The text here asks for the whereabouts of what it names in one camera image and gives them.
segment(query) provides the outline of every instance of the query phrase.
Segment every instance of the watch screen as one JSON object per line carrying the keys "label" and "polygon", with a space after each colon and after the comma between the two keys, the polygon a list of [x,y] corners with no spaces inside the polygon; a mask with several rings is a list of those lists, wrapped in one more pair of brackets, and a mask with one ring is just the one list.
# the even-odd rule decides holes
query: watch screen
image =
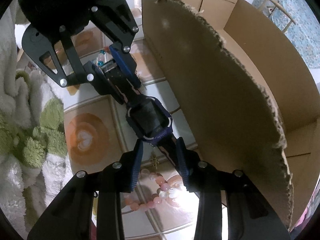
{"label": "watch screen", "polygon": [[169,123],[168,118],[151,100],[132,109],[130,115],[147,137],[153,137],[154,134]]}

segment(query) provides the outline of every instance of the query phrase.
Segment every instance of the blue floral fabric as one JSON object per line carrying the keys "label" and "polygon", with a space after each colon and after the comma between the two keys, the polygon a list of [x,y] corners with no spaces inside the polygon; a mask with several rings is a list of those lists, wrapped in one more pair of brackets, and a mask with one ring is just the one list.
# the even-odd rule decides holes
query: blue floral fabric
{"label": "blue floral fabric", "polygon": [[[263,0],[254,0],[258,8]],[[280,0],[280,4],[296,21],[285,32],[287,38],[300,53],[308,68],[320,68],[320,24],[305,0]],[[276,9],[270,19],[283,30],[289,18]]]}

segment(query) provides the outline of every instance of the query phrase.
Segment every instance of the silver screw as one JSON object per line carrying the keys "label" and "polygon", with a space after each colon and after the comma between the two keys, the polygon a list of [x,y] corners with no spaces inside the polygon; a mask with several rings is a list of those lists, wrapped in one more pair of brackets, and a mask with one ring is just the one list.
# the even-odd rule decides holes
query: silver screw
{"label": "silver screw", "polygon": [[83,178],[85,176],[85,171],[78,171],[77,172],[77,177],[78,178]]}
{"label": "silver screw", "polygon": [[236,177],[240,178],[240,177],[242,177],[243,172],[242,172],[242,171],[239,171],[239,170],[235,170],[234,175],[235,175]]}
{"label": "silver screw", "polygon": [[200,162],[198,163],[198,166],[199,166],[200,168],[205,168],[206,166],[208,166],[208,164],[207,164],[206,162],[200,161]]}
{"label": "silver screw", "polygon": [[122,166],[121,163],[114,163],[114,164],[112,165],[112,167],[113,167],[114,169],[119,169],[119,168],[121,168],[121,166]]}
{"label": "silver screw", "polygon": [[92,74],[87,75],[87,80],[92,81],[94,79],[94,76]]}
{"label": "silver screw", "polygon": [[61,25],[59,27],[59,32],[63,33],[66,30],[66,27],[64,25]]}
{"label": "silver screw", "polygon": [[67,85],[67,80],[66,80],[65,78],[60,79],[60,85],[61,85],[62,87],[65,87],[65,86]]}
{"label": "silver screw", "polygon": [[124,46],[123,51],[124,52],[130,52],[130,47],[129,46]]}

